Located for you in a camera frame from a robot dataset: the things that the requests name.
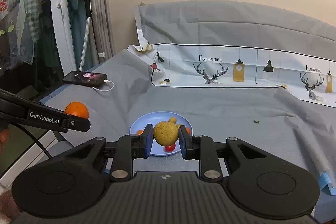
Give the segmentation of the red cherry tomato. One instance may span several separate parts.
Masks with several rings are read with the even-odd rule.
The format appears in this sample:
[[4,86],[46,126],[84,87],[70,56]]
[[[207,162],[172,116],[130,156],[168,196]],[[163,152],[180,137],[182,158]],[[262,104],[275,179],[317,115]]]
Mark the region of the red cherry tomato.
[[168,153],[173,152],[174,149],[175,149],[175,143],[165,147],[165,151],[168,152]]

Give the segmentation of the blue tape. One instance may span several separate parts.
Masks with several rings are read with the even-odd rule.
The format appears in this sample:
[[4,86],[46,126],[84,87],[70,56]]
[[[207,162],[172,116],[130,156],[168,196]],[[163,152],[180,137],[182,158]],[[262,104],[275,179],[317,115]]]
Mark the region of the blue tape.
[[331,178],[326,172],[321,173],[318,179],[318,184],[321,190],[323,190],[324,188],[327,188],[331,196],[336,195],[336,188],[333,187]]

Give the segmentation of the grey curtain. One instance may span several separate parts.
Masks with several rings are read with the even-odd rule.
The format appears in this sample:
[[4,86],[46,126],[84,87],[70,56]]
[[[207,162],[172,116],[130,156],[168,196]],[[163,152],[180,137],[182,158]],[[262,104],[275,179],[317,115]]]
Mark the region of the grey curtain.
[[92,0],[93,32],[100,63],[114,55],[109,0]]

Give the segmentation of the small orange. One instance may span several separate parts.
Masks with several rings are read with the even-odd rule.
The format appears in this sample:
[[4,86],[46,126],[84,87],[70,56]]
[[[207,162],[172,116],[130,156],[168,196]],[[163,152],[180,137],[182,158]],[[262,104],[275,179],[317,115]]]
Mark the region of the small orange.
[[69,115],[74,115],[80,118],[89,119],[89,111],[87,107],[81,103],[81,102],[71,102],[69,103],[65,109],[64,112]]

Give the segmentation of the black smartphone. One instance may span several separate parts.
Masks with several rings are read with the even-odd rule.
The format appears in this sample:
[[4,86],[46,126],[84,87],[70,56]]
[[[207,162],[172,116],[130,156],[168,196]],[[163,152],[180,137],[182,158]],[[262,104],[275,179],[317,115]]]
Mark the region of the black smartphone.
[[64,76],[63,83],[97,88],[104,83],[107,75],[103,73],[71,71]]

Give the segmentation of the white door frame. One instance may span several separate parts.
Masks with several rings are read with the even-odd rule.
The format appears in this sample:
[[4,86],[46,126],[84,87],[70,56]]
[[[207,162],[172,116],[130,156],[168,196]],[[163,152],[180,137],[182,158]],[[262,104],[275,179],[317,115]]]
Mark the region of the white door frame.
[[63,73],[76,70],[67,0],[51,0],[54,34]]

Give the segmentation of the white deer print cloth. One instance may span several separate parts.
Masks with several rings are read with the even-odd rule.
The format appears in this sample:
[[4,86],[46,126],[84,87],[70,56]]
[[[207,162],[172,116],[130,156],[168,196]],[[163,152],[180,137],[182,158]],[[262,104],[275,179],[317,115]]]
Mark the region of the white deer print cloth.
[[152,70],[155,86],[284,88],[296,98],[335,107],[335,61],[256,47],[150,44],[142,31],[128,51]]

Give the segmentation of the blue round plate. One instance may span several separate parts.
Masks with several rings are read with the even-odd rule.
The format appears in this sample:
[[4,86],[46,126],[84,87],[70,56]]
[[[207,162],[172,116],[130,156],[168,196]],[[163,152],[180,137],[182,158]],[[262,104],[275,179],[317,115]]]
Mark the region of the blue round plate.
[[184,126],[189,135],[193,135],[190,122],[179,114],[168,111],[156,111],[139,117],[130,127],[129,133],[142,135],[145,127],[153,126],[153,144],[151,156],[170,156],[181,151],[179,146],[179,128]]

